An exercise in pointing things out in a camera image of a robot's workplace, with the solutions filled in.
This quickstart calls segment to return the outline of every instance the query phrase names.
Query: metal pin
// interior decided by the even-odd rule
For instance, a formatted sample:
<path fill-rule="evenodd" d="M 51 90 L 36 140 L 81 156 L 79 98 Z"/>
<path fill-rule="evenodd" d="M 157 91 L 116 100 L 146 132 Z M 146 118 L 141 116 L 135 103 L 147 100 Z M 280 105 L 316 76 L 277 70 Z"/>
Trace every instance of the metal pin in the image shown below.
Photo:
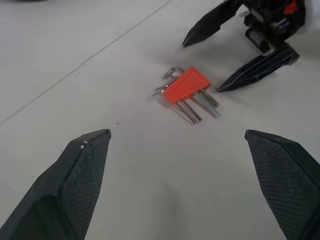
<path fill-rule="evenodd" d="M 196 113 L 195 110 L 193 110 L 193 108 L 185 100 L 182 100 L 180 102 L 198 120 L 198 122 L 202 121 L 202 118 Z"/>
<path fill-rule="evenodd" d="M 202 96 L 200 93 L 195 92 L 194 96 L 200 103 L 202 103 L 211 113 L 215 118 L 218 118 L 220 114 L 217 112 L 217 110 L 212 106 L 212 104 L 206 100 L 204 96 Z"/>
<path fill-rule="evenodd" d="M 190 119 L 193 124 L 197 123 L 197 120 L 185 109 L 181 101 L 178 101 L 176 105 L 181 109 L 181 111 Z"/>
<path fill-rule="evenodd" d="M 215 100 L 209 93 L 207 93 L 207 91 L 200 90 L 199 92 L 209 100 L 212 106 L 214 106 L 215 108 L 219 107 L 220 103 L 217 102 L 217 100 Z"/>
<path fill-rule="evenodd" d="M 175 67 L 170 68 L 169 71 L 167 71 L 167 72 L 163 75 L 162 79 L 163 79 L 163 80 L 167 80 L 168 78 L 170 78 L 170 76 L 171 76 L 172 74 L 174 74 L 175 71 L 176 71 L 176 68 L 175 68 Z"/>

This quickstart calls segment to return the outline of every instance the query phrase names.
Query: gray floor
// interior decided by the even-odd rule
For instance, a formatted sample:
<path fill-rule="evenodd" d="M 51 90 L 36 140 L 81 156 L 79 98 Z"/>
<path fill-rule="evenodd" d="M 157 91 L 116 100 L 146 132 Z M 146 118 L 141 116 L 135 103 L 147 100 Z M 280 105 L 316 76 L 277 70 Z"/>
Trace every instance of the gray floor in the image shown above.
<path fill-rule="evenodd" d="M 0 225 L 66 144 L 109 128 L 105 174 L 86 239 L 284 240 L 259 187 L 247 129 L 281 135 L 320 160 L 320 34 L 291 40 L 293 66 L 228 93 L 190 125 L 160 97 L 171 66 L 214 85 L 258 54 L 235 17 L 182 50 L 208 0 L 1 2 Z"/>

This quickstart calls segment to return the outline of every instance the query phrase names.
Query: orange plastic block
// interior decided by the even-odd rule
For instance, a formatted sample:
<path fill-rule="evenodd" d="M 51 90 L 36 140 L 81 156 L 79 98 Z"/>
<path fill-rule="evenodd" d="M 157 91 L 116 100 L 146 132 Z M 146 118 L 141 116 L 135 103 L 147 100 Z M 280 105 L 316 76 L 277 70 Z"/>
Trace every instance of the orange plastic block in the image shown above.
<path fill-rule="evenodd" d="M 194 93 L 207 89 L 211 83 L 194 67 L 189 68 L 170 87 L 164 91 L 163 95 L 172 104 L 180 100 L 190 98 Z"/>

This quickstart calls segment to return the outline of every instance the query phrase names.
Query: floor seam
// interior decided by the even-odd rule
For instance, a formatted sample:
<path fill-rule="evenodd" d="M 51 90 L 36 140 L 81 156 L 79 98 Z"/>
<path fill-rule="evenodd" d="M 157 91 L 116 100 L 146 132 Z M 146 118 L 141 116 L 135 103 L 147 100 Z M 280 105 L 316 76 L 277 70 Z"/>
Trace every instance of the floor seam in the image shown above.
<path fill-rule="evenodd" d="M 96 53 L 94 53 L 93 55 L 91 55 L 89 58 L 87 58 L 80 66 L 78 66 L 76 69 L 74 69 L 73 71 L 71 71 L 70 73 L 68 73 L 66 76 L 64 76 L 63 78 L 61 78 L 59 81 L 57 81 L 55 84 L 53 84 L 51 87 L 49 87 L 48 89 L 46 89 L 43 93 L 41 93 L 40 95 L 38 95 L 36 98 L 34 98 L 33 100 L 29 101 L 26 105 L 22 106 L 21 108 L 19 108 L 17 111 L 15 111 L 13 114 L 11 114 L 9 117 L 7 117 L 5 120 L 0 122 L 0 126 L 2 124 L 4 124 L 5 122 L 7 122 L 9 119 L 11 119 L 12 117 L 14 117 L 16 114 L 18 114 L 19 112 L 21 112 L 23 109 L 25 109 L 26 107 L 28 107 L 30 104 L 32 104 L 33 102 L 35 102 L 36 100 L 38 100 L 39 98 L 41 98 L 44 94 L 46 94 L 47 92 L 49 92 L 51 89 L 53 89 L 54 87 L 56 87 L 58 84 L 60 84 L 61 82 L 63 82 L 63 80 L 65 80 L 66 78 L 68 78 L 70 75 L 72 75 L 74 72 L 78 71 L 80 68 L 82 68 L 88 61 L 90 61 L 92 58 L 94 58 L 95 56 L 97 56 L 98 54 L 100 54 L 101 52 L 103 52 L 106 48 L 110 47 L 112 44 L 114 44 L 115 42 L 117 42 L 119 39 L 121 39 L 123 36 L 125 36 L 126 34 L 128 34 L 129 32 L 131 32 L 133 29 L 135 29 L 137 26 L 139 26 L 141 23 L 143 23 L 145 20 L 147 20 L 148 18 L 150 18 L 152 15 L 154 15 L 155 13 L 157 13 L 158 11 L 160 11 L 161 9 L 163 9 L 168 3 L 170 2 L 170 0 L 168 0 L 166 3 L 164 3 L 161 7 L 159 7 L 157 10 L 155 10 L 154 12 L 152 12 L 151 14 L 149 14 L 148 16 L 146 16 L 144 19 L 142 19 L 141 21 L 139 21 L 136 25 L 134 25 L 133 27 L 131 27 L 130 29 L 128 29 L 127 31 L 125 31 L 122 35 L 120 35 L 119 37 L 117 37 L 115 40 L 113 40 L 111 43 L 109 43 L 108 45 L 104 46 L 102 49 L 100 49 L 99 51 L 97 51 Z"/>

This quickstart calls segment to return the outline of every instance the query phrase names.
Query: orange part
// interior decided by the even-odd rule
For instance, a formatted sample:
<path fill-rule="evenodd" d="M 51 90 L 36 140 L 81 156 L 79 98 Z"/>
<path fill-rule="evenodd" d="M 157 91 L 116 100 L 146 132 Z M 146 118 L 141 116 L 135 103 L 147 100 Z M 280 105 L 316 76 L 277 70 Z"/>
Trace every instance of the orange part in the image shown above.
<path fill-rule="evenodd" d="M 285 8 L 284 14 L 285 15 L 290 15 L 290 14 L 293 14 L 297 10 L 298 10 L 297 0 L 292 0 L 292 3 Z"/>
<path fill-rule="evenodd" d="M 170 87 L 164 91 L 164 96 L 172 104 L 190 98 L 201 89 L 206 89 L 211 83 L 194 67 L 189 68 Z"/>

